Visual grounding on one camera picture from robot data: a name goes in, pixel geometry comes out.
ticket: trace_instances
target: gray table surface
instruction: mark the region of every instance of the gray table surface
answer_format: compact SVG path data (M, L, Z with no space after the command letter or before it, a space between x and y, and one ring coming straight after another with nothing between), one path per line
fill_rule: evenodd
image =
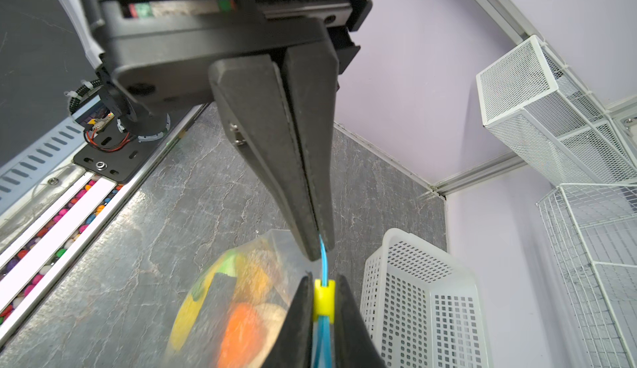
M387 229L445 249L444 203L334 131L334 271L357 300ZM285 222L210 106L0 354L0 367L155 367L183 298L227 249Z

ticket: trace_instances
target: clear plastic bag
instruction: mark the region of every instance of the clear plastic bag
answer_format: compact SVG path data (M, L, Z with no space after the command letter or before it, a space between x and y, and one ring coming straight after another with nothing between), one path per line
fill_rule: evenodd
M175 318L164 367L259 368L299 281L318 277L290 231L270 230L204 270Z

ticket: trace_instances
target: white wire basket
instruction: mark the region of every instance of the white wire basket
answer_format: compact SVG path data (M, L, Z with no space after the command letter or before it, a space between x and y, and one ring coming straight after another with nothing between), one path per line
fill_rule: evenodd
M562 184L538 205L591 365L635 368L637 186Z
M487 368L473 274L449 253L399 229L365 262L361 314L389 368Z
M531 36L477 75L483 125L554 185L632 182L631 150L569 74Z

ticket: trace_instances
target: orange toy vegetable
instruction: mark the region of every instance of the orange toy vegetable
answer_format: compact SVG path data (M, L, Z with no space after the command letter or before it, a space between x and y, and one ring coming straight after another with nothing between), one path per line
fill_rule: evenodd
M250 304L236 304L221 342L217 368L242 368L259 353L265 336L259 313Z

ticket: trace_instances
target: white metal mesh basket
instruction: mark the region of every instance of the white metal mesh basket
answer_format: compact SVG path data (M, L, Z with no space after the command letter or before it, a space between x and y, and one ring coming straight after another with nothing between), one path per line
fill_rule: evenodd
M487 368L473 274L449 253L399 229L365 262L361 314L390 368Z
M635 368L637 186L562 184L538 205L591 365Z
M637 178L615 125L536 36L476 80L483 125L554 185Z

